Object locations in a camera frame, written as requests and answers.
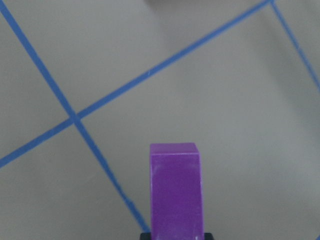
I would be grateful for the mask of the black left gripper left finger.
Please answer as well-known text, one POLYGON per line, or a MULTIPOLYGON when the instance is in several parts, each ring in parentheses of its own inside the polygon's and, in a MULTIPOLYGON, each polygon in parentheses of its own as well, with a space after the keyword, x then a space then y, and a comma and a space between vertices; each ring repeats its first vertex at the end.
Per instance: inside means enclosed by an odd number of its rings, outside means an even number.
POLYGON ((151 239, 152 239, 152 236, 150 232, 142 232, 139 235, 139 240, 151 240, 151 239))

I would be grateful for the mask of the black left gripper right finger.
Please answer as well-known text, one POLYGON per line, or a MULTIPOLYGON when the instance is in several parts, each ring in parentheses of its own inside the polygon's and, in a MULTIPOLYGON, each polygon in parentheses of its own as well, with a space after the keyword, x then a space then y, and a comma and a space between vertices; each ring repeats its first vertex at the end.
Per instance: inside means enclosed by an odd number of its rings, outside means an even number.
POLYGON ((211 232, 205 232, 204 233, 204 240, 215 240, 215 238, 211 232))

